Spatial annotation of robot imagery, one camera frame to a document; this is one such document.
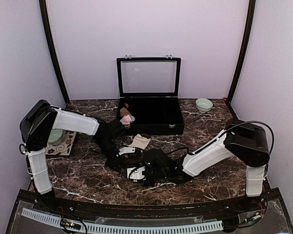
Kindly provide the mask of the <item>pink patterned sock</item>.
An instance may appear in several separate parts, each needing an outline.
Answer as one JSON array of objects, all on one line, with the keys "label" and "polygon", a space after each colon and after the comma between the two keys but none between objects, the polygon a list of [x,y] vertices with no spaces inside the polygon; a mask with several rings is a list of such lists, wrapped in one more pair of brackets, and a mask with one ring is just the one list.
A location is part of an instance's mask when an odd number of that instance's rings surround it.
[{"label": "pink patterned sock", "polygon": [[123,125],[130,125],[131,123],[133,123],[135,121],[135,117],[132,115],[125,115],[120,119],[120,122]]}]

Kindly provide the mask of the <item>beige and brown sock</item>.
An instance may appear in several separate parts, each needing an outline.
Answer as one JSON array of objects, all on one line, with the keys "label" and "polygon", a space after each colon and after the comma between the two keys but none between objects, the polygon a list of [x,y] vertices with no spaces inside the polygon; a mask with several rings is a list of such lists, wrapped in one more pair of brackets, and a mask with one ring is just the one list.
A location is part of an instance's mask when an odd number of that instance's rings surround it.
[{"label": "beige and brown sock", "polygon": [[143,157],[143,152],[145,148],[149,145],[151,140],[151,136],[148,134],[137,134],[132,143],[128,145],[128,147],[137,147],[142,150],[142,154],[140,157],[124,157],[125,166],[127,168],[132,168],[138,165],[141,162]]}]

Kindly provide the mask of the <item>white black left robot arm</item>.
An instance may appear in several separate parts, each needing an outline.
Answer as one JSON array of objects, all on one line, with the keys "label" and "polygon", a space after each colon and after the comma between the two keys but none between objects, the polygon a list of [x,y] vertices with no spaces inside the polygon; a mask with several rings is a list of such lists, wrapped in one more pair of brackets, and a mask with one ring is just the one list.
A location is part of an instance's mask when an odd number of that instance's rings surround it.
[{"label": "white black left robot arm", "polygon": [[75,132],[94,138],[106,164],[119,171],[121,156],[116,139],[123,133],[123,125],[118,120],[106,122],[101,118],[81,114],[50,105],[46,100],[39,100],[20,122],[22,144],[21,154],[25,155],[29,174],[40,198],[40,205],[49,213],[59,209],[59,201],[52,195],[46,163],[46,148],[53,135],[61,137],[65,132]]}]

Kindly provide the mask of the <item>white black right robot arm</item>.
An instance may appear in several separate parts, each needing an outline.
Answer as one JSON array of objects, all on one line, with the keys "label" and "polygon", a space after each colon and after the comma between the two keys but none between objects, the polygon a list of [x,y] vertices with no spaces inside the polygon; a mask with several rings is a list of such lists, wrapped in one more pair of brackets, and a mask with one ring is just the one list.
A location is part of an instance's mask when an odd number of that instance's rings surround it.
[{"label": "white black right robot arm", "polygon": [[142,158],[141,175],[149,182],[166,179],[182,184],[220,161],[235,156],[246,165],[246,196],[240,199],[239,207],[249,212],[258,204],[274,147],[273,143],[267,142],[266,128],[269,125],[261,121],[229,119],[225,128],[211,141],[177,160],[163,150],[148,150]]}]

